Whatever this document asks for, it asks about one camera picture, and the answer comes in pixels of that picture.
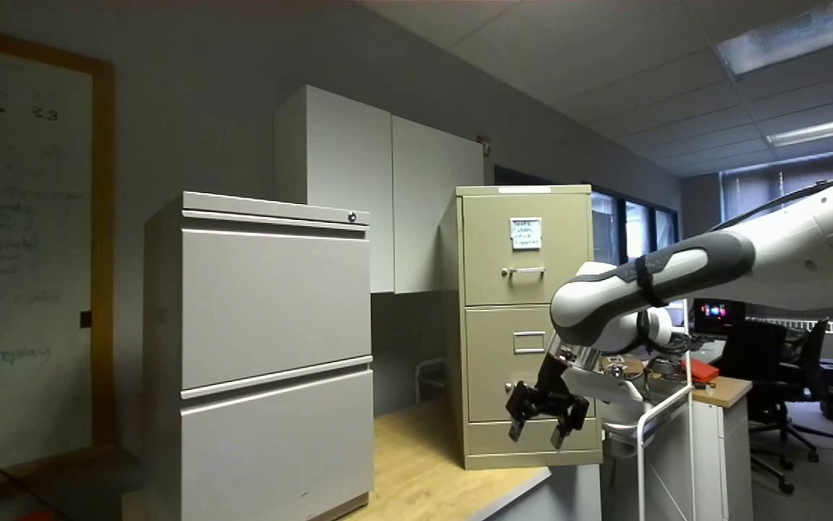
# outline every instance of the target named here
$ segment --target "gray wall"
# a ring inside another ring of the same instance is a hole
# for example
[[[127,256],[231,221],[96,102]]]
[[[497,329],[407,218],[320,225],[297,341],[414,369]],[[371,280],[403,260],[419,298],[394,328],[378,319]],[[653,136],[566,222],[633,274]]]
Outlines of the gray wall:
[[[666,170],[346,0],[0,0],[0,31],[117,67],[114,347],[127,450],[138,442],[143,222],[185,186],[267,183],[276,107],[300,85],[469,140],[487,133],[487,167],[591,180],[681,209]],[[375,300],[378,409],[404,403],[414,361],[436,354],[433,328],[416,328],[425,322],[436,322],[429,300]]]
[[[682,238],[704,234],[720,222],[718,177],[689,177],[681,183]]]

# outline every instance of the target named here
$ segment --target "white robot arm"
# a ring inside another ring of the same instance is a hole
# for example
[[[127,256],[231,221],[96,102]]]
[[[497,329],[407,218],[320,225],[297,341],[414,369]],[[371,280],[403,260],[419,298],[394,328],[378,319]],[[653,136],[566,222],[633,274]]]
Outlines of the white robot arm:
[[[524,419],[536,415],[558,418],[553,438],[558,442],[579,428],[588,399],[562,382],[571,369],[563,354],[576,354],[576,369],[588,371],[592,354],[666,344],[670,329],[660,306],[670,298],[731,298],[782,311],[833,306],[833,186],[815,186],[779,206],[773,214],[754,212],[623,267],[585,267],[566,280],[550,311],[562,347],[543,360],[536,387],[511,392],[510,434],[517,438]]]

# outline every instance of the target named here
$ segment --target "office chair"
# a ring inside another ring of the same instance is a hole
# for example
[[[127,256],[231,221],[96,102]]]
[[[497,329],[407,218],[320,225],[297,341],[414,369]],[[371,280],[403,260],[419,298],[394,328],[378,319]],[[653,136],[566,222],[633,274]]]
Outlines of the office chair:
[[[825,382],[821,382],[825,329],[827,329],[827,322],[815,322],[814,329],[799,340],[796,354],[790,351],[790,355],[782,361],[779,387],[785,393],[785,403],[801,403],[801,399],[825,396]],[[808,457],[814,464],[819,464],[819,450],[805,434],[833,441],[833,431],[796,426],[790,418],[782,426],[782,441],[788,442],[788,438],[796,438],[808,450]]]
[[[782,424],[788,424],[788,406],[779,387],[769,384],[779,380],[785,344],[788,344],[785,328],[766,324],[766,322],[741,322],[728,334],[722,355],[718,360],[718,369],[722,376],[737,376],[737,380],[753,382],[753,392],[746,396],[746,410],[754,426],[749,431],[766,431],[766,428],[779,428]],[[753,468],[766,471],[769,477],[779,480],[779,489],[785,494],[792,494],[796,487],[788,480],[785,471],[769,465],[762,457],[762,451],[763,450],[753,450]],[[785,451],[779,451],[779,457],[785,468],[792,468]]]

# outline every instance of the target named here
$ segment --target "fluorescent light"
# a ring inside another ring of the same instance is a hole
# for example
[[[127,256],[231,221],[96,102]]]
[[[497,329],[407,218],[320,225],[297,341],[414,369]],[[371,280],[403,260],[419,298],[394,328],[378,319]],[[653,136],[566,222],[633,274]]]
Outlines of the fluorescent light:
[[[718,44],[718,54],[731,76],[746,76],[825,47],[833,47],[833,4],[722,41]]]
[[[720,177],[737,177],[737,173],[753,173],[753,170],[766,170],[766,167],[790,167],[790,164],[808,164],[808,162],[825,162],[833,159],[833,151],[827,153],[808,153],[808,156],[790,156],[790,159],[776,159],[776,162],[754,162],[754,164],[737,164],[718,170]]]
[[[819,140],[833,140],[833,121],[766,136],[766,143],[776,147],[790,147],[790,144],[819,143]]]

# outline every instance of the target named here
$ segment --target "desk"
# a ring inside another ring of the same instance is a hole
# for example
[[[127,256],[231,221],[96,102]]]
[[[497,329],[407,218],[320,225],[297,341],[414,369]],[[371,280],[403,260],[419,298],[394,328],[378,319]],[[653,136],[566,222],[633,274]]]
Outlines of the desk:
[[[375,418],[374,468],[371,500],[349,521],[487,519],[550,477],[546,465],[467,471],[442,403]]]
[[[694,403],[736,409],[749,392],[749,380],[718,376],[712,384],[694,392]]]

